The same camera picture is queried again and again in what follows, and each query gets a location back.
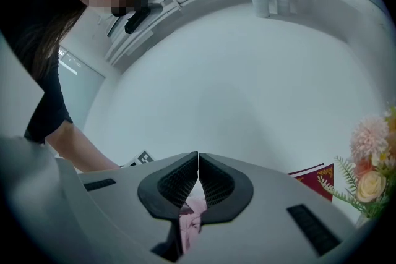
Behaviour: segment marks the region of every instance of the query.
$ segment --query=pink flower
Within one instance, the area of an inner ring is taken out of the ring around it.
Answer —
[[[374,166],[371,164],[371,161],[363,158],[362,160],[356,162],[356,167],[353,171],[355,172],[356,178],[359,180],[364,174],[373,170]]]
[[[382,152],[386,151],[389,133],[388,123],[379,116],[363,119],[352,133],[351,152],[357,164],[363,158],[371,158],[377,165]]]

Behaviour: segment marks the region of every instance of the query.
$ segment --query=artificial flower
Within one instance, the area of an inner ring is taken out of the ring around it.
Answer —
[[[378,172],[370,171],[364,174],[358,184],[356,198],[364,203],[380,196],[386,186],[386,177]]]
[[[396,107],[391,107],[390,111],[385,115],[388,122],[389,132],[396,131]]]
[[[363,119],[352,133],[351,152],[355,163],[371,158],[371,163],[377,166],[381,153],[388,147],[388,133],[389,126],[383,118],[373,116]]]
[[[357,179],[361,179],[364,174],[373,170],[374,166],[371,164],[371,161],[366,158],[363,158],[362,160],[356,162],[356,166],[353,169]]]
[[[389,153],[393,156],[396,157],[396,131],[393,131],[389,133],[389,135],[386,138],[388,144],[389,144]]]
[[[393,170],[396,168],[396,159],[393,157],[388,157],[384,160],[384,165],[388,170]]]

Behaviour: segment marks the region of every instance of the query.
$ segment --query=woman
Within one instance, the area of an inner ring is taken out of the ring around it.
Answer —
[[[148,0],[5,0],[1,31],[21,63],[44,90],[27,129],[34,142],[47,141],[83,172],[119,168],[73,124],[58,79],[59,42],[87,6],[113,8],[117,14]]]

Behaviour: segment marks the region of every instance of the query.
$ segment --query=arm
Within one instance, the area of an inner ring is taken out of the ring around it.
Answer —
[[[100,153],[73,123],[63,121],[45,140],[60,156],[71,161],[82,172],[119,168],[116,163]]]

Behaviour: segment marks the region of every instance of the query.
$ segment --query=black slot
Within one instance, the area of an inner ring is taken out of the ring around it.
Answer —
[[[90,192],[91,190],[104,188],[104,187],[113,185],[115,183],[116,183],[116,181],[114,179],[107,178],[102,181],[89,182],[88,184],[84,184],[84,187],[85,187],[85,189],[87,189],[87,192]]]
[[[289,207],[287,211],[319,256],[326,254],[340,244],[340,241],[305,205]]]

